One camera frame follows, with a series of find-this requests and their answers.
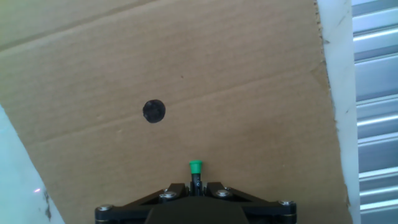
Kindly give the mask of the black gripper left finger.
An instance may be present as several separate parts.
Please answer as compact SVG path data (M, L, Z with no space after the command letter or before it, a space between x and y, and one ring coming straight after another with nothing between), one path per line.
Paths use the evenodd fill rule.
M185 184L171 184L148 196L123 206L100 205L95 209L96 224L145 223L150 212L157 205L188 197L190 189Z

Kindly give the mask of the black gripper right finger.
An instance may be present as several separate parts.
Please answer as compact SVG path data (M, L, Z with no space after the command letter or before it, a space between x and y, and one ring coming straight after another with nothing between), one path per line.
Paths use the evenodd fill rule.
M249 223L297 223L297 204L291 200L267 201L244 193L240 190L225 187L221 182L209 182L203 187L203 195L228 205L237 205Z

